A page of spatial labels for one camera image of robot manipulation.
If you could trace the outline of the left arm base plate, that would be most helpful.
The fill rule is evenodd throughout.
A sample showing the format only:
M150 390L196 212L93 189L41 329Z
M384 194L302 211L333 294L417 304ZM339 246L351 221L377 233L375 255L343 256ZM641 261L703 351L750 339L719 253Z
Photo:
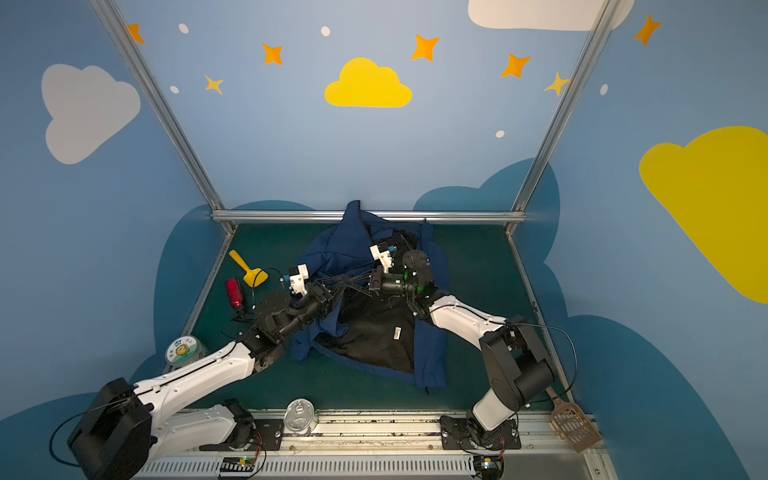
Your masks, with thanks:
M200 451L268 452L280 449L284 433L284 422L280 419L254 419L250 423L238 423L233 432L219 444L199 447Z

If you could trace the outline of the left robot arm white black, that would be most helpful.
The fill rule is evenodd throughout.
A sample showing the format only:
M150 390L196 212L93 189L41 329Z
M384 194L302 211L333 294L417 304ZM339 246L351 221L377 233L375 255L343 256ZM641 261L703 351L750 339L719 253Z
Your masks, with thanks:
M312 281L299 299L274 292L257 305L247 329L210 355L155 378L104 385L66 445L69 464L89 479L130 479L147 463L195 447L248 450L259 437L253 417L236 400L199 414L185 408L231 383L258 374L279 360L291 338L330 313L348 276Z

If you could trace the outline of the navy blue jacket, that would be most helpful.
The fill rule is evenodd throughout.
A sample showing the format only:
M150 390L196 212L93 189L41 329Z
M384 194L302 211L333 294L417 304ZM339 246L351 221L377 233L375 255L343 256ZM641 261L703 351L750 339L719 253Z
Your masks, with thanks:
M410 249L425 252L436 285L449 286L448 262L430 224L384 220L363 210L357 200L348 203L336 226L312 240L297 262L307 265L313 280L366 274L374 267L369 248L379 243L396 246L397 258ZM301 361L317 350L362 371L439 389L447 384L446 344L446 331L418 321L402 299L347 289L330 313L292 337L289 354Z

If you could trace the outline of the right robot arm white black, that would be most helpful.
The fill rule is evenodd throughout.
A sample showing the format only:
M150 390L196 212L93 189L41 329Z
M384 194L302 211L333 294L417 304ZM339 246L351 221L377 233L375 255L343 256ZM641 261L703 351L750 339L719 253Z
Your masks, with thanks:
M382 244L370 247L374 267L365 291L375 298L402 299L418 321L451 332L481 352L490 389L471 410L475 430L496 430L552 390L557 369L540 338L544 325L471 307L436 285L425 252L408 250L400 261L393 252Z

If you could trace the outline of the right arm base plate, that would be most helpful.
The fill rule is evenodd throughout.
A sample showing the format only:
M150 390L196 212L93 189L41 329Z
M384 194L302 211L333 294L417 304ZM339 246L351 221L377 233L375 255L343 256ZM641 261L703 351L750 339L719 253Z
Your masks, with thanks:
M474 418L443 415L439 418L440 438L444 450L501 451L519 450L521 441L514 419L485 430Z

